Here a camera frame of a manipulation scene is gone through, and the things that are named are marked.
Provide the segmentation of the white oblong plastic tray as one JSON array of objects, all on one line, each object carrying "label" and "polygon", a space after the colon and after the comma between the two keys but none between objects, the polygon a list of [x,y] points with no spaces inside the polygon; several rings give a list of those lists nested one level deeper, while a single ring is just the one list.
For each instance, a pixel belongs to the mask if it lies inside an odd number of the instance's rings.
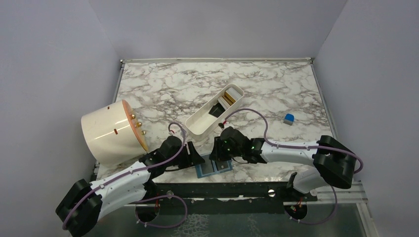
[{"label": "white oblong plastic tray", "polygon": [[235,84],[228,84],[221,89],[186,120],[185,125],[192,138],[197,141],[206,138],[219,123],[223,123],[229,114],[239,108],[244,95],[244,90]]}]

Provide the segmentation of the grey card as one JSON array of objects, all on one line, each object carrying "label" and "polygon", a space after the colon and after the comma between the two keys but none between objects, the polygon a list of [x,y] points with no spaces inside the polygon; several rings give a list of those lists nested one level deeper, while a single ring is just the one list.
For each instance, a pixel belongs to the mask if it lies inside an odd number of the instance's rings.
[{"label": "grey card", "polygon": [[226,172],[232,170],[231,161],[216,161],[215,166],[218,172]]}]

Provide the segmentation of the blue leather card holder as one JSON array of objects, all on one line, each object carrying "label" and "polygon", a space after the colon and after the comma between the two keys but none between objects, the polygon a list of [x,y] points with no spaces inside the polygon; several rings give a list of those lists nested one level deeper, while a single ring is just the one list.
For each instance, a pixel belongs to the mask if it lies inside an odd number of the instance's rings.
[{"label": "blue leather card holder", "polygon": [[[205,162],[206,161],[210,161],[210,159],[209,159],[209,154],[204,154],[204,155],[201,155],[202,156],[202,158],[205,160]],[[212,161],[212,163],[213,163],[213,166],[214,166],[214,173],[213,174],[210,174],[210,175],[205,175],[205,176],[202,176],[202,174],[201,174],[201,168],[200,168],[200,165],[196,165],[195,166],[195,170],[196,170],[196,174],[197,174],[197,178],[198,179],[200,179],[200,178],[205,178],[205,177],[209,177],[209,176],[213,176],[213,175],[217,175],[217,174],[221,174],[221,173],[224,173],[224,172],[218,172],[217,171],[217,168],[216,168],[216,166],[215,166],[215,161],[213,161],[213,160],[211,160]]]}]

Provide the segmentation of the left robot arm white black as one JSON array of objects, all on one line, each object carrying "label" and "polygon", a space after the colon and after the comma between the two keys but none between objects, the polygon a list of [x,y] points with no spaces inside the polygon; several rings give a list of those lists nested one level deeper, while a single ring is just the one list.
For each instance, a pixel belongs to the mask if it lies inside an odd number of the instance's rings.
[{"label": "left robot arm white black", "polygon": [[166,195],[159,192],[153,179],[167,168],[176,170],[205,163],[192,142],[169,136],[159,148],[139,158],[128,168],[107,178],[73,184],[55,213],[62,228],[74,237],[87,234],[107,214],[134,202],[151,202]]}]

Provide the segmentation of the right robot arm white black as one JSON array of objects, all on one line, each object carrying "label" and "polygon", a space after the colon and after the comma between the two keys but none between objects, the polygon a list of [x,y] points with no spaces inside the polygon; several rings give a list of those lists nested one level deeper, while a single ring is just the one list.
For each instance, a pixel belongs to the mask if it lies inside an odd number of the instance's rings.
[{"label": "right robot arm white black", "polygon": [[265,138],[248,138],[232,127],[215,137],[209,158],[228,161],[240,157],[248,163],[287,162],[310,166],[290,176],[286,197],[297,201],[311,190],[330,185],[349,189],[358,169],[356,155],[335,138],[322,135],[320,140],[303,143],[281,143]]}]

